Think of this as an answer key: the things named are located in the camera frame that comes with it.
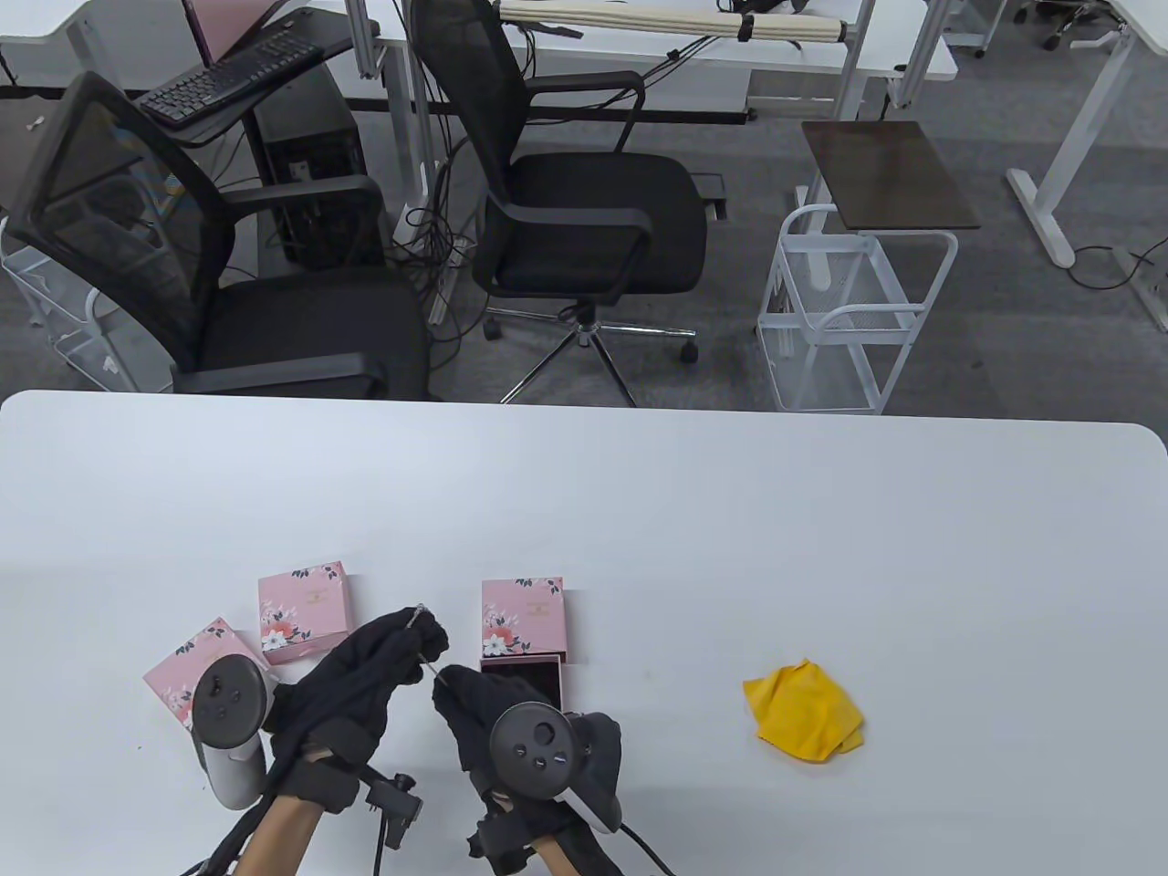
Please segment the person's left hand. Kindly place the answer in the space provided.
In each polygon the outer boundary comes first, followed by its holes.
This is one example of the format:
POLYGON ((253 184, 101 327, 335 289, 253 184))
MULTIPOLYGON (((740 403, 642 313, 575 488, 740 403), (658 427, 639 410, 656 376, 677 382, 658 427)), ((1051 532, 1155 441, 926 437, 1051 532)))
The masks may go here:
POLYGON ((359 626, 296 683, 277 684, 264 729, 274 771, 310 751, 364 767, 388 722, 392 693, 420 683, 422 663, 447 651, 446 630, 427 609, 403 609, 359 626))

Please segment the person's right hand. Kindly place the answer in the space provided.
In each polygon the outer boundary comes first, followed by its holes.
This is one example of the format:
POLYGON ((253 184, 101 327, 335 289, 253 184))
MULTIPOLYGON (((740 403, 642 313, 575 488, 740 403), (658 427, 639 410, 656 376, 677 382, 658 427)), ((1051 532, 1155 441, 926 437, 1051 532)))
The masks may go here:
POLYGON ((491 756, 491 734, 512 705, 537 698, 524 680, 484 674, 459 663, 443 667, 434 677, 434 712, 454 736, 460 767, 470 776, 478 797, 491 797, 509 807, 512 792, 502 783, 491 756))

